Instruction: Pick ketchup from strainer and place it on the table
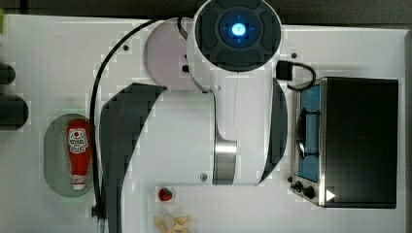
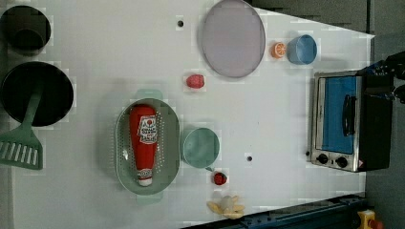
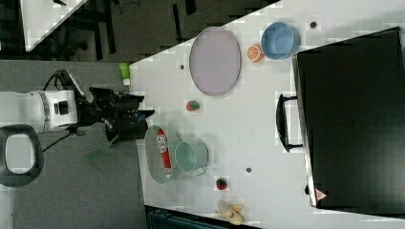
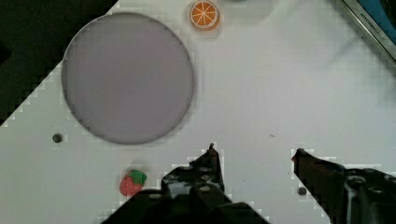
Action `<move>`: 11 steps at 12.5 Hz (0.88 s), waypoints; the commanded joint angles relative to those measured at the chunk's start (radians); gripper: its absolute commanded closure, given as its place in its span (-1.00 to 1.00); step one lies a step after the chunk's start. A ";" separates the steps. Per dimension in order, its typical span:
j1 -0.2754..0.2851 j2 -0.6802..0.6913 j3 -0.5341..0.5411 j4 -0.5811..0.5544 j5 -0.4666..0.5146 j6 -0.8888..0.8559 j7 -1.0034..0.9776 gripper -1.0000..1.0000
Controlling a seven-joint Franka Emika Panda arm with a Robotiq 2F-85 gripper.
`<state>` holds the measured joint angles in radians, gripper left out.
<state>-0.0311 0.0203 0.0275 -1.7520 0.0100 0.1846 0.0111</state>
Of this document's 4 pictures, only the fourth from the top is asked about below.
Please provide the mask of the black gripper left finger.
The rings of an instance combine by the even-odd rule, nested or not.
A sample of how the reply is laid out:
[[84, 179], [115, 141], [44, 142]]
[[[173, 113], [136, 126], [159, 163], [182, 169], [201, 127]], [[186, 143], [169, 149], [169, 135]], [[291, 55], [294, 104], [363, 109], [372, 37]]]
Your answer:
[[178, 166], [165, 175], [161, 181], [161, 190], [176, 198], [177, 195], [187, 195], [194, 187], [203, 185], [225, 190], [219, 153], [215, 150], [214, 143], [187, 166]]

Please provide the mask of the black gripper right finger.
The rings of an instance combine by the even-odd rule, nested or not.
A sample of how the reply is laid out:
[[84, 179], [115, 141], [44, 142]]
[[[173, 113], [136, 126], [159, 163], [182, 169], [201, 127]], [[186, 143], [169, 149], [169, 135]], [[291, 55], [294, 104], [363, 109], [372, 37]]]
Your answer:
[[291, 158], [294, 173], [331, 224], [396, 224], [395, 177], [373, 168], [346, 168], [302, 148]]

